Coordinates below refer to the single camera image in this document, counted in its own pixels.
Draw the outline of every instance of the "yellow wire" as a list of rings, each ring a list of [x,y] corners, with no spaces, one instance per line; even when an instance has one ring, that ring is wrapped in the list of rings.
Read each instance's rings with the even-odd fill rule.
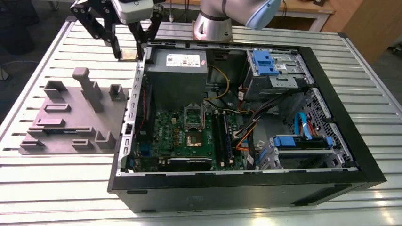
[[[216,99],[222,98],[223,95],[228,92],[228,86],[230,86],[231,81],[228,80],[227,75],[223,73],[223,71],[220,71],[220,69],[218,67],[215,67],[212,65],[208,65],[208,67],[212,67],[223,75],[223,77],[226,79],[226,91],[216,97],[204,98],[204,100],[216,100]]]

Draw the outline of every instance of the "wooden cabinet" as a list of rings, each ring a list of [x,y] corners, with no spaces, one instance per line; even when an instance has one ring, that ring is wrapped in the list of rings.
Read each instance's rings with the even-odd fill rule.
[[[402,34],[402,0],[329,0],[337,12],[322,31],[343,32],[369,63]]]

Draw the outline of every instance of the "power supply label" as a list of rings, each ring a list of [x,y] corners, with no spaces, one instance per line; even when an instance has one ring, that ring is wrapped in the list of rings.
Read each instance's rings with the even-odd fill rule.
[[[200,55],[168,54],[167,67],[200,67]]]

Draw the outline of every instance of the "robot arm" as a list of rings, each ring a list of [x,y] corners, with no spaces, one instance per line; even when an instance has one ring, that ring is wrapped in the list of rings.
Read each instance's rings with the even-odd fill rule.
[[[115,58],[119,60],[143,59],[143,49],[147,41],[154,40],[162,22],[164,0],[77,0],[71,11],[88,30],[93,39],[103,39],[112,47]],[[104,26],[96,21],[95,11],[104,19]],[[144,31],[140,21],[150,19],[151,26]],[[136,40],[136,55],[130,49],[120,49],[115,35],[115,25],[127,24]]]
[[[144,57],[147,42],[155,39],[163,16],[166,0],[76,0],[71,11],[93,39],[103,39],[112,47],[119,60],[139,60]],[[230,41],[232,39],[231,19],[251,29],[262,29],[271,21],[280,6],[280,0],[203,0],[200,14],[194,26],[198,40]],[[96,21],[95,11],[104,19],[104,26]],[[150,19],[144,31],[140,21]],[[136,40],[138,51],[120,49],[115,25],[127,24]]]
[[[194,26],[198,40],[230,41],[231,19],[246,27],[263,29],[279,10],[282,0],[203,0]]]

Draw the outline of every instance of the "white label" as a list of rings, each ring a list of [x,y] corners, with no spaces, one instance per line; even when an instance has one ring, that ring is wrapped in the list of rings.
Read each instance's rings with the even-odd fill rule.
[[[258,144],[256,144],[256,147],[262,147],[262,146],[264,146],[264,141],[258,141]]]
[[[239,100],[243,100],[243,98],[244,98],[244,93],[239,92]]]
[[[200,55],[168,54],[167,67],[200,67]]]
[[[275,64],[275,68],[276,68],[278,70],[286,70],[284,64]]]
[[[254,158],[251,157],[251,155],[247,155],[247,161],[248,161],[250,164],[252,165],[252,163],[254,163]]]

